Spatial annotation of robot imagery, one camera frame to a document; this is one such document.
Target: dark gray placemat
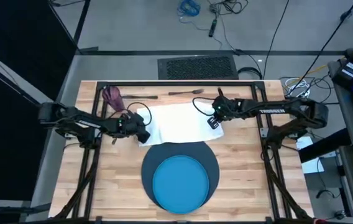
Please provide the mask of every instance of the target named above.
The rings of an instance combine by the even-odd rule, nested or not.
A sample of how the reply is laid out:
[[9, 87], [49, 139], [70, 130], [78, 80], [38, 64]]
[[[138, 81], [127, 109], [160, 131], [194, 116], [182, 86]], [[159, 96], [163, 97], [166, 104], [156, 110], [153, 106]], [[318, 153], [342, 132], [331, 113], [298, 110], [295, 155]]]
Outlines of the dark gray placemat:
[[142, 184], [147, 196], [161, 208], [153, 193], [153, 175], [165, 159], [177, 155], [190, 156], [205, 168], [209, 180], [208, 195], [203, 203], [205, 204], [213, 195], [219, 181], [218, 161], [214, 152], [205, 142], [164, 143], [152, 146], [145, 155], [141, 169]]
[[238, 80], [232, 55], [157, 60], [159, 80]]

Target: metal utensil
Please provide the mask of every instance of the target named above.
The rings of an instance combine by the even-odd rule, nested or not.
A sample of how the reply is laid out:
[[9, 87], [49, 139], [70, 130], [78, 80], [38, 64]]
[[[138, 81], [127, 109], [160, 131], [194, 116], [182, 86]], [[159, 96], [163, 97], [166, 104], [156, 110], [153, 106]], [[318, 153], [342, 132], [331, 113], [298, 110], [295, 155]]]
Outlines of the metal utensil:
[[204, 92], [204, 90], [203, 89], [199, 89], [199, 90], [185, 91], [185, 92], [169, 92], [168, 95], [169, 96], [173, 96], [173, 95], [184, 94], [184, 93], [200, 94], [202, 92]]
[[158, 96], [132, 96], [132, 95], [125, 95], [121, 96], [123, 99], [151, 99], [151, 100], [157, 100]]

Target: white label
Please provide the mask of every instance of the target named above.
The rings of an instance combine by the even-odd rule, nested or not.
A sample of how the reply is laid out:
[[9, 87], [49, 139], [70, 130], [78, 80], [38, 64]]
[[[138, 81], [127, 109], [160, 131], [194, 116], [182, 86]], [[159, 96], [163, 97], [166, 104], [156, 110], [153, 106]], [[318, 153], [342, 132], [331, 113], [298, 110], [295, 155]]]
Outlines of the white label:
[[348, 64], [346, 64], [346, 66], [348, 66], [349, 68], [353, 69], [353, 64], [350, 63], [350, 62]]
[[86, 122], [86, 121], [79, 121], [80, 124], [85, 124], [87, 126], [90, 126], [90, 127], [94, 127], [94, 128], [100, 128], [99, 125], [97, 124], [93, 124], [93, 123], [89, 123], [89, 122]]
[[286, 113], [285, 110], [279, 109], [279, 110], [259, 110], [261, 113]]
[[347, 70], [345, 69], [342, 69], [342, 72], [344, 72], [346, 75], [350, 76], [353, 78], [353, 74], [351, 72], [348, 72]]

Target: round placemat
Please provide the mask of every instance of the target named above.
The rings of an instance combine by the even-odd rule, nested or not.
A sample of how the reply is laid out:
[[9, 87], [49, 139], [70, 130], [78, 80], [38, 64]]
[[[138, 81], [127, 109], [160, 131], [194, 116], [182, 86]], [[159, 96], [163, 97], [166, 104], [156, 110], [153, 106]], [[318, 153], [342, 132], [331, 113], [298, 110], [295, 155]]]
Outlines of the round placemat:
[[172, 156], [153, 175], [153, 193], [165, 210], [190, 213], [204, 203], [209, 189], [204, 167], [192, 157]]
[[189, 156], [197, 160], [208, 176], [209, 189], [203, 205], [211, 198], [219, 182], [219, 166], [214, 152], [205, 142], [164, 143], [152, 146], [142, 161], [142, 185], [147, 196], [159, 207], [163, 208], [154, 197], [153, 176], [157, 167], [172, 156]]

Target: wooden table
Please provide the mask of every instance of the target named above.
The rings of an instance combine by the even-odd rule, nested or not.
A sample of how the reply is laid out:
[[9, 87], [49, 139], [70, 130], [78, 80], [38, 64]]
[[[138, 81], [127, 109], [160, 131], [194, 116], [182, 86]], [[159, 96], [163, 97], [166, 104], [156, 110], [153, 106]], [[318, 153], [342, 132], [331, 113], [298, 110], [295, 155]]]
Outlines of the wooden table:
[[[280, 81], [264, 81], [268, 100], [284, 99]], [[191, 91], [204, 88], [202, 97], [215, 98], [216, 86], [120, 86], [123, 95], [158, 95], [158, 100], [139, 100], [147, 106], [187, 103], [198, 95], [184, 94], [168, 96], [169, 91]], [[76, 107], [91, 112], [96, 81], [81, 82]], [[252, 98], [249, 87], [222, 86], [228, 98]], [[124, 100], [127, 106], [137, 100]], [[100, 113], [102, 101], [99, 102]], [[141, 108], [132, 106], [132, 111]], [[281, 125], [290, 120], [287, 114], [272, 115], [273, 123]], [[272, 210], [268, 193], [264, 162], [260, 158], [261, 146], [256, 119], [234, 119], [223, 122], [224, 136], [207, 141], [214, 151], [219, 167], [218, 188], [211, 199], [197, 211], [188, 215], [175, 215], [157, 207], [146, 195], [141, 179], [140, 167], [150, 147], [139, 147], [136, 138], [118, 139], [105, 136], [101, 146], [99, 167], [93, 196], [90, 220], [102, 216], [103, 220], [191, 220], [191, 221], [264, 221]], [[284, 145], [295, 147], [292, 140]], [[56, 215], [76, 190], [83, 150], [77, 145], [65, 149], [57, 186], [53, 195], [50, 217]], [[296, 151], [280, 149], [287, 189], [309, 215], [313, 216], [311, 203]], [[282, 200], [277, 190], [280, 215], [283, 216]], [[86, 194], [81, 201], [80, 216], [83, 215]]]

